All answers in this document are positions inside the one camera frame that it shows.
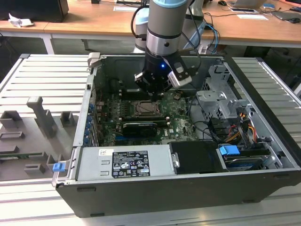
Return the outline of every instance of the desk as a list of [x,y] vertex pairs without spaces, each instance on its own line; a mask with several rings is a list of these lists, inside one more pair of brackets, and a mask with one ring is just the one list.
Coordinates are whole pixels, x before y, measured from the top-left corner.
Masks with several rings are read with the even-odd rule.
[[[207,4],[203,12],[211,15],[232,14],[228,7],[218,5],[217,0]],[[270,1],[281,8],[281,11],[288,10],[292,6],[272,0]],[[221,34],[220,44],[241,45],[241,46],[266,46],[266,47],[287,47],[301,48],[301,23],[292,24],[282,21],[272,15],[264,15],[268,20],[240,19],[238,16],[213,17],[215,28]],[[210,23],[210,16],[205,15],[205,20]],[[212,31],[205,31],[203,40],[212,40]]]
[[[217,1],[208,3],[203,11],[212,15],[233,13],[225,11],[228,8],[218,5]],[[281,10],[291,7],[271,1]],[[132,12],[113,11],[114,4],[109,2],[91,4],[89,0],[68,0],[68,4],[69,14],[63,23],[35,22],[33,27],[16,28],[7,21],[0,21],[0,32],[5,36],[42,38],[49,54],[55,52],[52,45],[54,38],[134,40],[130,30]],[[214,17],[214,25],[221,34],[220,44],[301,48],[301,24],[291,24],[274,16],[266,17],[268,21],[240,19],[236,15]],[[205,31],[202,42],[208,43],[212,38],[212,32]]]

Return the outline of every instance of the black computer case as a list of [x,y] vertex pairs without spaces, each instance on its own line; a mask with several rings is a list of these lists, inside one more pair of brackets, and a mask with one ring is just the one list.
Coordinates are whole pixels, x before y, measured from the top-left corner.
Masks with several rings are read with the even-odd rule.
[[20,19],[59,23],[68,10],[67,0],[0,0],[0,20],[8,20],[10,13]]

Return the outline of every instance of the power supply label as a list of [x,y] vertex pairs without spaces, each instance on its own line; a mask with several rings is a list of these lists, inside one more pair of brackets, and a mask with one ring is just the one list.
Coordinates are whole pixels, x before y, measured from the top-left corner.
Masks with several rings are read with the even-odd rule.
[[112,177],[130,178],[151,175],[147,151],[113,152]]

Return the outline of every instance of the floor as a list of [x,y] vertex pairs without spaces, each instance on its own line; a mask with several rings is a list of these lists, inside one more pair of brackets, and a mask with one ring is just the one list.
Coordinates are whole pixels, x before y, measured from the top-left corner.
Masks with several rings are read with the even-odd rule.
[[[18,38],[9,39],[16,53],[8,42],[0,46],[0,81],[9,72],[11,66],[18,59],[21,53],[46,54],[46,48],[42,39],[38,38]],[[57,54],[88,54],[84,50],[84,44],[81,40],[74,39],[55,39],[54,46]],[[114,41],[114,40],[89,40],[90,51],[101,53],[130,53],[134,49],[134,41]],[[242,46],[227,46],[224,54],[232,57],[243,57],[246,48]],[[260,56],[260,49],[254,50],[254,56]],[[264,61],[280,76],[282,79],[287,76],[289,82],[301,71],[301,60],[292,69],[297,59],[301,57],[301,49],[271,48],[264,58]]]

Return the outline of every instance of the laptop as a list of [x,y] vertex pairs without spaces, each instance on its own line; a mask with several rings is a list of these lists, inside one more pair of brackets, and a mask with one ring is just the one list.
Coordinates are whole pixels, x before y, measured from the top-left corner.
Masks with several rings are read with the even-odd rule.
[[260,8],[266,0],[237,0],[228,1],[228,3],[234,8]]
[[292,18],[301,19],[300,13],[286,13],[286,12],[275,11],[275,12],[272,12],[272,14],[274,16],[278,17],[280,20],[290,20]]

